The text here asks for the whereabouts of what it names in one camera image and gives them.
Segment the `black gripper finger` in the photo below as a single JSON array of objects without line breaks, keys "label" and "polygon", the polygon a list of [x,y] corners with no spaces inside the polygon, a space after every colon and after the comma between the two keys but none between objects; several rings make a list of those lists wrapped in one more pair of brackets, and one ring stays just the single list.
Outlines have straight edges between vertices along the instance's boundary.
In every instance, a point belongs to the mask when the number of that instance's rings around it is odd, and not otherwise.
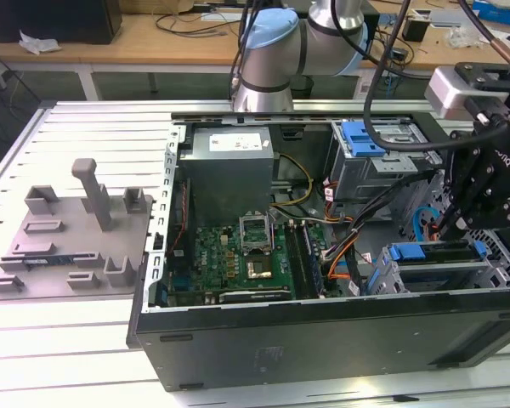
[{"label": "black gripper finger", "polygon": [[439,218],[440,233],[510,229],[510,198],[486,195],[486,188],[450,189],[449,205]]},{"label": "black gripper finger", "polygon": [[485,162],[484,150],[465,148],[446,157],[444,192],[447,207],[438,218],[439,233],[462,233],[474,226],[482,213],[484,193],[493,175],[493,166]]}]

